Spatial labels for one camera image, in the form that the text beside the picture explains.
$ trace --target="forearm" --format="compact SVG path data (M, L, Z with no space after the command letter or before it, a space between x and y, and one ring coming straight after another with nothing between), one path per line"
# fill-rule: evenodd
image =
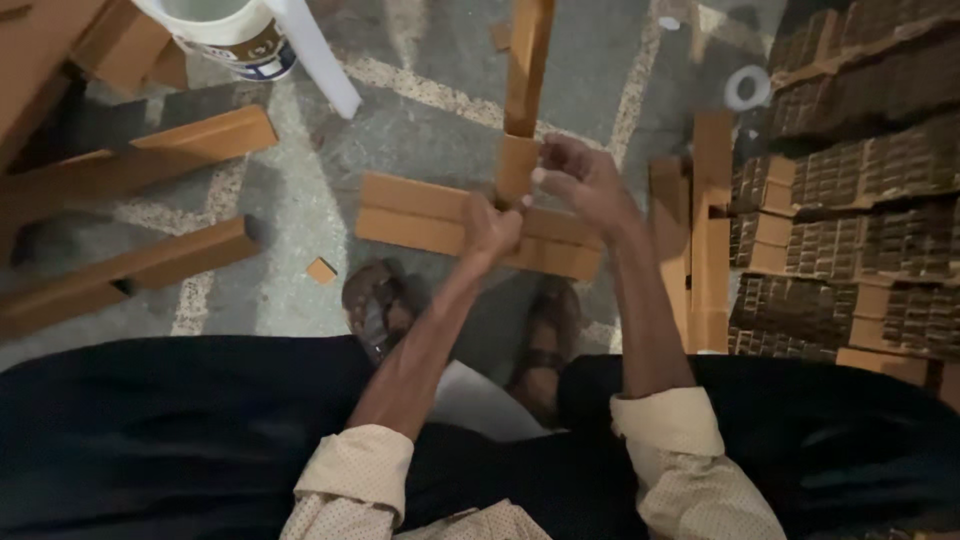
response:
M430 307L387 355L347 427L376 424L415 440L433 406L450 350L480 291L482 265L461 259Z
M623 330L624 394L637 399L695 386L646 221L629 220L608 243Z

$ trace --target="hand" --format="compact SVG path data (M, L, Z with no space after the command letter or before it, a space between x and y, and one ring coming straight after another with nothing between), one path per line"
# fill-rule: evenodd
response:
M613 157L566 135L547 135L540 147L542 167L531 180L567 203L608 240L624 228L643 224L634 197L620 180Z
M524 195L512 209L499 212L483 195L470 193L464 203L463 259L475 261L483 273L489 272L519 244L523 215L532 204L533 197Z

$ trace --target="left hand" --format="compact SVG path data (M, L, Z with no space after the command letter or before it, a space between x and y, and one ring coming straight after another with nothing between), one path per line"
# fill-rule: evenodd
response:
M500 212L480 193L470 193L464 203L463 259L476 261L483 272L489 272L520 243L523 215L532 204L533 197L524 195L513 208Z

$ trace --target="concrete floor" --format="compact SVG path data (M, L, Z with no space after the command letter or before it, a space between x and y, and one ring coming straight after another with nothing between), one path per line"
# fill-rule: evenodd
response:
M685 152L691 111L717 108L743 65L765 64L785 0L558 2L540 108L540 132L562 130L611 151L646 205L645 162ZM501 134L505 55L488 26L508 0L350 0L321 20L364 99L352 121L333 113L299 68L271 85L234 82L209 62L190 62L190 91L151 88L121 103L97 85L47 132L63 156L117 147L133 137L262 104L280 143L153 187L139 197L77 209L37 227L30 258L0 274L3 289L186 233L237 213L257 222L263 253L183 285L135 298L26 338L0 344L0 369L103 341L159 335L327 336L347 331L340 310L345 276L389 257L435 286L452 258L361 241L351 224L360 175L374 169L459 187L493 177ZM661 16L683 22L666 31ZM737 153L760 151L760 112L742 114ZM553 204L544 200L544 204ZM305 273L324 257L339 273L320 286ZM493 380L512 368L539 275L495 271L471 313L455 355ZM577 284L584 314L581 349L618 351L610 273Z

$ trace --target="foot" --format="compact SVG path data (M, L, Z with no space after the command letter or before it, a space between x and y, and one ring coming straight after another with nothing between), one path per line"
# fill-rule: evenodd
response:
M573 359L580 301L567 280L548 278L527 319L527 344L507 391L544 427L557 428L560 373Z
M341 300L350 331L374 365L380 365L417 320L400 273L383 260L354 272L344 283Z

